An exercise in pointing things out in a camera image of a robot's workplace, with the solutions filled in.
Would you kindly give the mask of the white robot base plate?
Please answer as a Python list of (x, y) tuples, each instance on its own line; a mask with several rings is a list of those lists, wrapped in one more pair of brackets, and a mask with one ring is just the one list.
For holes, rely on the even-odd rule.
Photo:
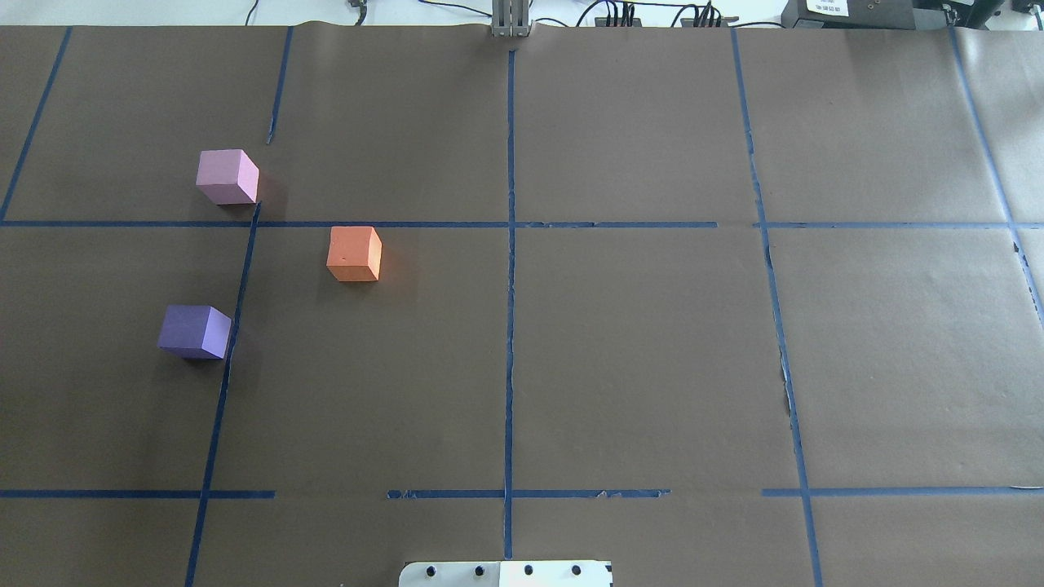
[(597, 560), (408, 563), (399, 586), (612, 586), (612, 564)]

